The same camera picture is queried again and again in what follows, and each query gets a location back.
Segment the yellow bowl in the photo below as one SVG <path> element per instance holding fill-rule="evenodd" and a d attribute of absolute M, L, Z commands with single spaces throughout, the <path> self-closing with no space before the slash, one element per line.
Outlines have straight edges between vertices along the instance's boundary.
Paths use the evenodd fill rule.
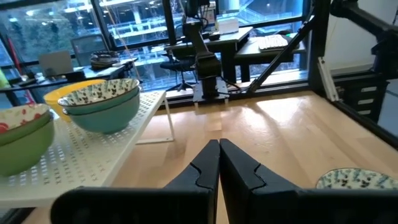
<path fill-rule="evenodd" d="M 105 80 L 88 80 L 88 81 L 84 81 L 84 82 L 78 82 L 78 83 L 74 83 L 71 85 L 67 85 L 67 86 L 61 87 L 57 90 L 51 91 L 50 93 L 47 93 L 44 96 L 44 100 L 45 100 L 46 104 L 51 106 L 51 108 L 59 115 L 60 118 L 62 118 L 64 121 L 69 122 L 70 118 L 68 116 L 64 115 L 64 113 L 62 113 L 63 108 L 60 105 L 58 105 L 58 103 L 57 103 L 58 99 L 75 91 L 75 90 L 79 90 L 86 86 L 99 84 L 102 82 L 105 82 Z"/>

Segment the black desk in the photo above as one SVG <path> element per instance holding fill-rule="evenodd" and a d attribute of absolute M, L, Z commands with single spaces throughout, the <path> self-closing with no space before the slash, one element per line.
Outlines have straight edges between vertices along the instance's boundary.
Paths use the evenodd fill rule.
<path fill-rule="evenodd" d="M 250 31 L 253 27 L 239 28 L 239 31 L 233 34 L 224 34 L 219 40 L 205 40 L 209 51 L 213 53 L 221 53 L 221 63 L 223 67 L 224 78 L 236 83 L 235 64 L 233 63 L 236 52 L 248 41 Z M 173 50 L 173 54 L 177 55 L 194 55 L 195 49 L 191 42 L 179 42 L 176 45 L 168 45 L 165 50 Z"/>
<path fill-rule="evenodd" d="M 250 65 L 259 65 L 264 63 L 271 63 L 273 59 L 282 50 L 269 50 L 266 52 L 260 52 L 257 41 L 262 37 L 251 37 L 248 42 L 236 53 L 234 57 L 234 64 L 241 66 L 241 79 L 242 82 L 250 82 Z M 293 51 L 293 54 L 304 53 L 305 46 L 303 42 L 300 43 L 299 48 Z M 293 54 L 290 58 L 287 58 L 286 62 L 291 62 L 293 59 Z"/>
<path fill-rule="evenodd" d="M 83 71 L 85 73 L 85 79 L 80 80 L 81 81 L 86 81 L 86 80 L 94 80 L 94 79 L 112 79 L 112 78 L 117 78 L 120 73 L 124 72 L 125 63 L 128 63 L 131 60 L 122 60 L 121 61 L 121 66 L 118 67 L 110 67 L 104 70 L 98 70 L 98 71 L 93 71 L 91 69 L 91 66 L 85 66 L 83 67 Z M 37 83 L 27 85 L 27 86 L 13 86 L 10 88 L 0 88 L 0 93 L 5 93 L 8 100 L 10 101 L 12 106 L 19 106 L 17 97 L 15 95 L 15 91 L 21 91 L 21 90 L 34 90 L 37 88 L 45 88 L 45 87 L 50 87 L 50 86 L 57 86 L 57 85 L 63 85 L 63 84 L 68 84 L 68 83 L 75 83 L 76 81 L 70 81 L 67 80 L 66 78 L 59 79 L 59 80 L 48 80 L 45 79 L 43 76 L 39 77 L 37 79 Z M 35 96 L 34 93 L 32 93 L 32 96 L 35 101 L 39 100 L 38 96 Z"/>

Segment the shelf leg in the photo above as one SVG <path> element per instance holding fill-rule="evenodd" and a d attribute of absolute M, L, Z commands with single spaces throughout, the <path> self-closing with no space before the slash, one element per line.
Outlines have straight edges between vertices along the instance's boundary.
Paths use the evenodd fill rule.
<path fill-rule="evenodd" d="M 170 115 L 169 103 L 167 102 L 166 97 L 164 98 L 164 105 L 166 107 L 167 119 L 169 120 L 169 125 L 170 125 L 170 130 L 171 130 L 172 136 L 167 137 L 167 138 L 158 138 L 158 139 L 143 139 L 143 140 L 139 140 L 137 142 L 137 144 L 150 144 L 150 143 L 162 143 L 162 142 L 174 141 L 174 139 L 175 139 L 174 127 L 173 127 L 172 117 Z"/>

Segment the teal bowl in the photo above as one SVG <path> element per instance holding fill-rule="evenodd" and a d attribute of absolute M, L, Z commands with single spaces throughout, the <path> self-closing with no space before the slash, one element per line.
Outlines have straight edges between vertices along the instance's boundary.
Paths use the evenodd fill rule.
<path fill-rule="evenodd" d="M 139 109 L 139 92 L 136 96 L 111 108 L 88 114 L 63 112 L 81 129 L 94 133 L 113 134 L 129 125 Z"/>
<path fill-rule="evenodd" d="M 53 119 L 38 130 L 0 146 L 0 176 L 10 176 L 36 165 L 55 136 Z"/>
<path fill-rule="evenodd" d="M 102 111 L 131 99 L 139 93 L 139 81 L 132 78 L 108 80 L 75 90 L 60 98 L 58 104 L 68 114 Z"/>

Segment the keyboard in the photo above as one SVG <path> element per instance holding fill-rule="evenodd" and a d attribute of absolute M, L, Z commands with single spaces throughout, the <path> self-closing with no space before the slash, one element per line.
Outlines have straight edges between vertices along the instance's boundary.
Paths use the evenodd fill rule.
<path fill-rule="evenodd" d="M 261 40 L 258 40 L 257 43 L 262 52 L 273 49 L 282 49 L 288 44 L 288 41 L 278 34 L 265 36 Z"/>

